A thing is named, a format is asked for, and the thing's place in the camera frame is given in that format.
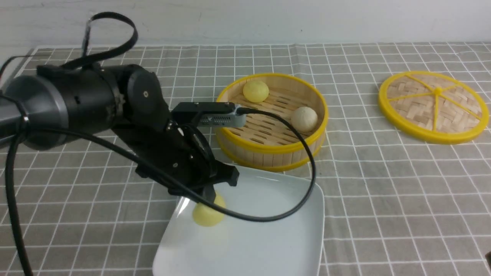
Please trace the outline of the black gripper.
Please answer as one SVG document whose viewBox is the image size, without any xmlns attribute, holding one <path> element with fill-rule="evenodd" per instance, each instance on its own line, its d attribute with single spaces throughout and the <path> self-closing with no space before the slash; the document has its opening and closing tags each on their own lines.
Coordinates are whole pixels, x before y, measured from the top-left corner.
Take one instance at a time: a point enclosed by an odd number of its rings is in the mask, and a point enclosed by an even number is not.
<svg viewBox="0 0 491 276">
<path fill-rule="evenodd" d="M 215 203 L 215 184 L 238 185 L 240 173 L 235 166 L 215 159 L 204 136 L 196 128 L 173 124 L 169 115 L 144 115 L 132 117 L 122 115 L 114 120 L 112 131 L 128 145 L 137 157 L 152 164 L 163 176 L 138 165 L 140 177 L 151 178 L 162 184 L 172 195 L 186 194 L 182 184 L 202 196 L 202 204 Z"/>
</svg>

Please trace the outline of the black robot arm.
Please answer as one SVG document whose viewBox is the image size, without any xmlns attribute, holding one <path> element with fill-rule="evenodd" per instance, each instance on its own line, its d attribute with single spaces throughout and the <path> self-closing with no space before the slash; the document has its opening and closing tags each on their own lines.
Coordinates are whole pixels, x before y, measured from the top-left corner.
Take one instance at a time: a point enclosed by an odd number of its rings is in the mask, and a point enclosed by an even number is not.
<svg viewBox="0 0 491 276">
<path fill-rule="evenodd" d="M 215 184 L 238 184 L 238 169 L 216 160 L 198 129 L 243 125 L 238 106 L 181 102 L 170 110 L 156 75 L 139 65 L 68 73 L 46 65 L 35 75 L 16 77 L 1 94 L 2 148 L 20 130 L 18 103 L 32 129 L 112 130 L 137 157 L 209 200 Z"/>
</svg>

